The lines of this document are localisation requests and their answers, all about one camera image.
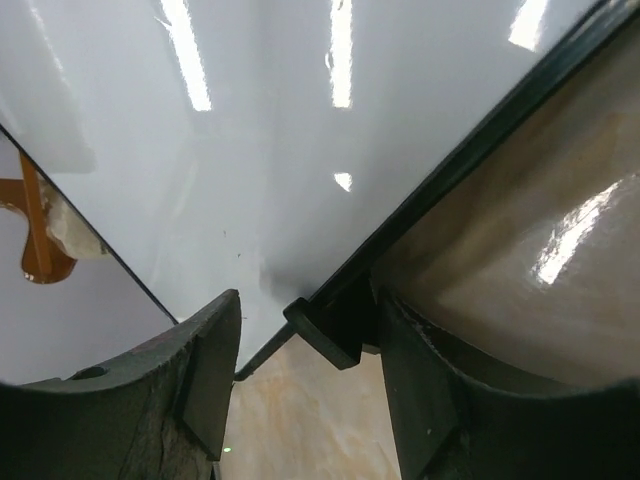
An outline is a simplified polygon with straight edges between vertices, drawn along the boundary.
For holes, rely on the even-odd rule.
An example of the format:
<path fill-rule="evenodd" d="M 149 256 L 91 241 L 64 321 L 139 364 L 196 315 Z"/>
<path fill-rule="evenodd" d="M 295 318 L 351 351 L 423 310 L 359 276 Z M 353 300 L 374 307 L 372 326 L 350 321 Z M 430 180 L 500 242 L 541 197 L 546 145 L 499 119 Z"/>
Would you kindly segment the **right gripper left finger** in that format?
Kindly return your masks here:
<path fill-rule="evenodd" d="M 212 479 L 241 335 L 237 291 L 68 379 L 1 386 L 4 479 Z"/>

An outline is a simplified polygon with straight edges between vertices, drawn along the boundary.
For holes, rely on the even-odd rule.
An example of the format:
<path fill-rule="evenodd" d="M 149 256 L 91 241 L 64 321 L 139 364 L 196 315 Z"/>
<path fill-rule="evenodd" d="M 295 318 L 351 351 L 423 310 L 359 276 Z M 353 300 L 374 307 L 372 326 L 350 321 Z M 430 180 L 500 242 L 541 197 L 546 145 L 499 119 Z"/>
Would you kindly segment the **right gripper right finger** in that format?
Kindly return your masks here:
<path fill-rule="evenodd" d="M 576 387 L 486 354 L 373 282 L 405 479 L 635 479 L 639 382 Z"/>

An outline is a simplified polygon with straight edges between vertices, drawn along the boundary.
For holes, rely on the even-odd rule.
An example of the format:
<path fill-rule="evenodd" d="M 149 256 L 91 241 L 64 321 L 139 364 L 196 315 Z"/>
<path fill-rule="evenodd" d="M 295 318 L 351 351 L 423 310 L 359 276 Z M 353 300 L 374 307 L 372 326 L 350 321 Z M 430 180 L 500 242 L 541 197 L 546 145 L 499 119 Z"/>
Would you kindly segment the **white whiteboard black frame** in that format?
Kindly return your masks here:
<path fill-rule="evenodd" d="M 238 376 L 637 14 L 631 1 L 5 1 L 1 127 Z"/>

